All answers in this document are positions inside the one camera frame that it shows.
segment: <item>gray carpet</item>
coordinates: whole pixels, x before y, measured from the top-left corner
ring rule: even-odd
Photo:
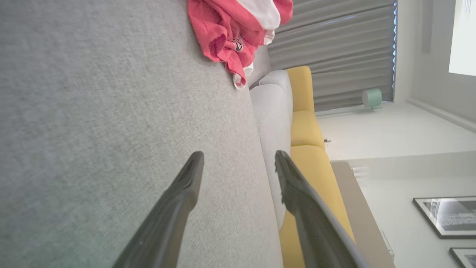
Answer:
[[[178,267],[281,267],[249,92],[185,0],[0,3],[2,267],[111,267],[195,150]]]

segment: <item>sofa armrest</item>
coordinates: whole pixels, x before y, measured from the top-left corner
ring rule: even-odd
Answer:
[[[286,69],[286,71],[293,90],[293,112],[311,111],[314,113],[311,69],[308,66],[299,66]]]

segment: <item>picture frame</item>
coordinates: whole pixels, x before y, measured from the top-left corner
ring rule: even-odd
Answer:
[[[413,198],[440,239],[476,238],[476,196]]]
[[[476,268],[476,247],[451,247],[449,254],[461,268]]]

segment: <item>red and white clothing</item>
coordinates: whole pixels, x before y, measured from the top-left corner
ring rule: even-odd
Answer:
[[[203,54],[224,62],[233,83],[243,89],[253,71],[255,51],[273,41],[274,30],[287,23],[292,0],[188,0],[188,16]]]

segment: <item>white wall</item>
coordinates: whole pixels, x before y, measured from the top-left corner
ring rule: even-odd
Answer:
[[[476,176],[371,180],[362,192],[389,241],[396,268],[457,268],[450,247],[476,247],[476,240],[441,240],[412,204],[416,197],[475,195]]]
[[[420,50],[423,23],[421,14],[424,6],[422,0],[416,2],[419,4],[416,16],[418,21],[415,27],[418,30],[417,49],[416,53],[409,54],[415,58],[411,95],[420,101],[476,122],[476,76],[454,74],[448,71],[455,0],[434,0],[430,54],[422,54]],[[399,48],[397,48],[397,55],[404,53],[398,50]]]
[[[418,0],[398,0],[397,61],[395,69],[395,103],[405,102],[411,95],[415,68],[418,23]]]
[[[374,112],[318,117],[331,160],[430,155],[476,150],[476,134],[408,103]]]

